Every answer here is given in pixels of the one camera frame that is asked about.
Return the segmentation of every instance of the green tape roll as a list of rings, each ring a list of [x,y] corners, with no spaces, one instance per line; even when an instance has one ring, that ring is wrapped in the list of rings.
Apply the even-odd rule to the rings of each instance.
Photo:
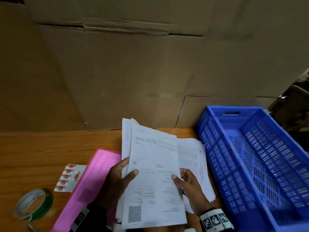
[[[43,197],[42,202],[36,208],[29,211],[29,207],[40,197]],[[18,219],[25,219],[33,221],[43,217],[52,207],[52,195],[42,189],[35,189],[26,193],[18,200],[15,208],[14,215]]]

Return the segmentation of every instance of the person's left hand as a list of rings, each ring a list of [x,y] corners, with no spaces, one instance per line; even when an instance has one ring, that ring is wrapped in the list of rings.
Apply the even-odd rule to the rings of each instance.
[[[135,169],[128,173],[124,178],[121,177],[122,169],[129,163],[129,157],[123,159],[115,166],[111,167],[103,186],[94,200],[100,207],[109,209],[120,199],[129,183],[137,176],[138,170]]]

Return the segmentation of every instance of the blue plastic crate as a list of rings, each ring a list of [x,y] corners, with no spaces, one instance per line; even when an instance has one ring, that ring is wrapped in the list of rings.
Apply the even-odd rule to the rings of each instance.
[[[309,156],[261,108],[207,106],[195,131],[238,231],[309,231]]]

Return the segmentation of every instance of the qr code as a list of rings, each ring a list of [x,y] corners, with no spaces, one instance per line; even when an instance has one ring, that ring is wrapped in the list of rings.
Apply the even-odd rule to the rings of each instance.
[[[129,223],[141,222],[141,206],[129,206]]]

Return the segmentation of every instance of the person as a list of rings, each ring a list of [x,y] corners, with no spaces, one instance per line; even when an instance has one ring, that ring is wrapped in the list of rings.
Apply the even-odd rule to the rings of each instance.
[[[128,163],[129,157],[111,167],[98,196],[79,213],[71,225],[70,232],[110,232],[106,227],[106,211],[117,204],[129,183],[138,175],[138,170],[135,169],[122,178],[122,169]],[[180,176],[183,180],[174,174],[171,178],[179,189],[182,188],[193,212],[200,217],[203,232],[234,231],[223,211],[216,209],[207,200],[195,175],[189,169],[180,168]]]

